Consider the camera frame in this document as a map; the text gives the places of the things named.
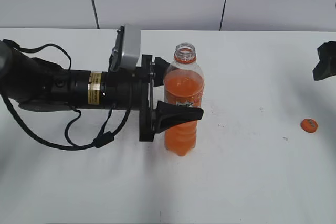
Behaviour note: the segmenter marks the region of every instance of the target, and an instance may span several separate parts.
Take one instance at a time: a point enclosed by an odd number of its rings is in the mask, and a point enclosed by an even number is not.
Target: black cylindrical motor
[[[141,105],[139,71],[130,73],[66,70],[60,65],[30,58],[11,48],[6,73],[1,78],[9,98],[31,111],[58,111],[71,108],[125,110],[132,88],[132,109]]]

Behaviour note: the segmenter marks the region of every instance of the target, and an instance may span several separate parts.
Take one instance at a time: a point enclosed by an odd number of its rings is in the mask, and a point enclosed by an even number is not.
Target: bottle label
[[[170,93],[167,89],[165,89],[165,102],[183,106],[183,107],[200,107],[203,95],[203,88],[196,94],[191,97],[178,97]]]
[[[184,103],[176,102],[176,105],[181,107],[193,107],[194,103],[190,101],[185,101]]]

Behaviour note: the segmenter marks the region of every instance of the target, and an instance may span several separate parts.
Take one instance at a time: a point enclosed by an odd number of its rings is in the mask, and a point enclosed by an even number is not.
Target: bottle neck
[[[192,64],[196,62],[196,50],[190,43],[181,43],[176,47],[174,59],[179,64]]]

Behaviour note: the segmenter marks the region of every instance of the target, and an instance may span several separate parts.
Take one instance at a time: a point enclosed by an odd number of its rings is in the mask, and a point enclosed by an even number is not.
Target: robotic arm
[[[118,30],[116,45],[109,60],[107,72],[71,70],[70,56],[55,44],[39,48],[21,48],[11,40],[0,41],[0,92],[8,110],[21,128],[36,141],[61,150],[85,150],[100,148],[112,142],[125,125],[131,110],[139,110],[140,141],[153,141],[155,133],[161,133],[175,125],[200,120],[201,108],[185,108],[159,101],[153,107],[153,87],[163,85],[163,77],[169,63],[152,55],[140,56],[140,30],[129,24]],[[53,46],[60,49],[70,60],[68,69],[53,62],[30,58],[25,53],[41,51]],[[72,146],[58,145],[38,137],[22,121],[9,98],[24,110],[52,112],[79,109],[126,110],[119,127],[104,133],[107,120],[91,144],[78,146],[68,135],[71,124],[65,129],[65,138]]]

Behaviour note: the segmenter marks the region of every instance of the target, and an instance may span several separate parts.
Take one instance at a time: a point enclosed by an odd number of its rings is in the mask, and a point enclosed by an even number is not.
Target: black object
[[[123,36],[119,37],[116,44],[120,47],[123,43]],[[68,69],[39,58],[29,58],[20,52],[33,53],[47,46],[58,48],[69,58]],[[111,70],[112,58],[113,56],[110,57],[109,70]],[[169,66],[168,62],[161,58],[155,58],[152,62],[151,55],[143,55],[141,67],[136,67],[134,71],[116,68],[118,62],[114,64],[116,64],[113,67],[114,71],[100,74],[101,79],[96,93],[99,102],[92,104],[88,101],[89,79],[92,72],[71,70],[71,58],[64,49],[55,44],[27,49],[10,40],[0,41],[0,93],[14,119],[29,136],[44,145],[61,150],[100,148],[112,142],[115,135],[125,125],[131,110],[140,110],[140,141],[153,141],[155,133],[202,118],[203,110],[200,108],[185,108],[161,101],[158,102],[156,109],[153,108],[153,86],[158,87],[163,84],[164,73]],[[19,107],[25,110],[78,112],[79,116],[71,120],[65,130],[65,138],[72,146],[57,145],[38,137],[19,117],[9,98],[16,100]],[[79,109],[82,108],[109,109],[107,120],[114,109],[126,110],[126,112],[115,131],[104,133],[106,120],[91,144],[78,146],[70,140],[68,131],[73,122],[79,119],[81,115]]]
[[[317,49],[319,63],[313,69],[315,81],[323,80],[330,76],[336,75],[336,42],[330,41],[323,43]]]

